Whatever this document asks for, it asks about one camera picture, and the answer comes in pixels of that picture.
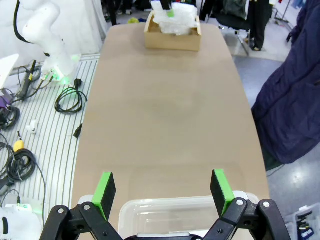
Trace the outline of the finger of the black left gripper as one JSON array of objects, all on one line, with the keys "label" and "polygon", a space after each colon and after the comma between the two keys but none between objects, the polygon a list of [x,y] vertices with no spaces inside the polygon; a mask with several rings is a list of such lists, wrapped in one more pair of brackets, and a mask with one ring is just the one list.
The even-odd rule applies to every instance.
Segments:
[{"label": "finger of the black left gripper", "polygon": [[166,12],[169,18],[174,17],[174,10],[172,9],[172,1],[171,0],[160,0],[162,9]]}]

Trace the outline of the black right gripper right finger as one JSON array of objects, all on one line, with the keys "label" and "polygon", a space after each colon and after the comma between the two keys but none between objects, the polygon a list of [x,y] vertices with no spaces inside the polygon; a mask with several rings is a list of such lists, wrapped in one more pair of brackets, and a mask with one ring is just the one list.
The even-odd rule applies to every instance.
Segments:
[{"label": "black right gripper right finger", "polygon": [[231,240],[238,229],[248,230],[254,240],[289,240],[290,234],[275,201],[235,197],[223,169],[213,169],[211,194],[219,215],[206,240]]}]

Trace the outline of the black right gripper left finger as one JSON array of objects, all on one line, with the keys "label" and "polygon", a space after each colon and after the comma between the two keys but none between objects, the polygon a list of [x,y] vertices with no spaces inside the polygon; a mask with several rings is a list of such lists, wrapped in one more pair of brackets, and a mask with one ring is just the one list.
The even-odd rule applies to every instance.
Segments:
[{"label": "black right gripper left finger", "polygon": [[90,233],[95,240],[120,240],[121,236],[109,222],[116,185],[112,172],[104,172],[92,200],[72,209],[56,205],[43,227],[43,240],[77,240]]}]

